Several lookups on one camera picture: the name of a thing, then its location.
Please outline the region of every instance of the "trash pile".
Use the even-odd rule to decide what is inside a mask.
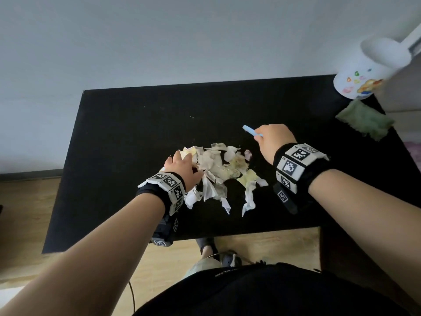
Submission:
[[[256,189],[256,183],[259,186],[267,186],[267,182],[261,179],[255,171],[248,168],[252,154],[247,149],[244,155],[241,154],[239,148],[234,146],[226,146],[224,143],[213,143],[210,148],[193,146],[191,148],[183,148],[181,151],[182,158],[188,153],[192,154],[192,163],[199,170],[204,171],[202,178],[203,191],[198,191],[195,186],[184,196],[184,202],[189,209],[193,208],[193,204],[214,198],[220,200],[222,206],[229,214],[231,206],[227,201],[228,189],[224,185],[226,180],[237,179],[245,187],[245,201],[243,206],[244,213],[255,208],[253,201],[253,191]]]

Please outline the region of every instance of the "black table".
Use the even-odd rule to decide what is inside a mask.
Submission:
[[[241,217],[244,188],[227,181],[231,214],[213,199],[182,209],[177,240],[329,224],[318,205],[298,215],[281,205],[271,187],[274,169],[244,124],[285,123],[338,169],[420,206],[421,174],[396,132],[377,143],[334,119],[349,101],[332,75],[86,90],[43,253],[65,251],[117,212],[177,149],[215,142],[250,149],[250,168],[270,186],[254,191],[256,208]],[[365,103],[381,111],[373,96]]]

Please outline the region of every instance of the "hand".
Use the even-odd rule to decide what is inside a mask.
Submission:
[[[285,124],[269,124],[262,125],[255,129],[256,135],[254,139],[259,143],[260,152],[269,164],[273,165],[273,159],[276,151],[285,144],[297,143],[294,134],[287,128]]]
[[[184,184],[186,185],[186,193],[190,191],[197,183],[200,182],[203,176],[202,171],[193,173],[192,169],[192,155],[187,154],[182,160],[180,151],[174,154],[174,157],[169,157],[164,164],[165,172],[174,172],[180,175]]]

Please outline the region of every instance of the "wooden floor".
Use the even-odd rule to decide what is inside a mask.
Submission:
[[[58,178],[0,183],[0,289],[24,286],[60,255],[41,254],[59,183]],[[318,228],[225,236],[217,238],[216,245],[251,261],[320,269]],[[180,280],[199,259],[194,240],[177,241],[169,248],[150,244],[131,279],[136,307]],[[132,311],[127,287],[113,315]]]

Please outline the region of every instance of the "person's right arm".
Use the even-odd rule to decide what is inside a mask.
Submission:
[[[265,159],[295,143],[285,125],[256,129]],[[415,301],[421,303],[421,209],[341,171],[317,176],[309,193],[356,243]]]

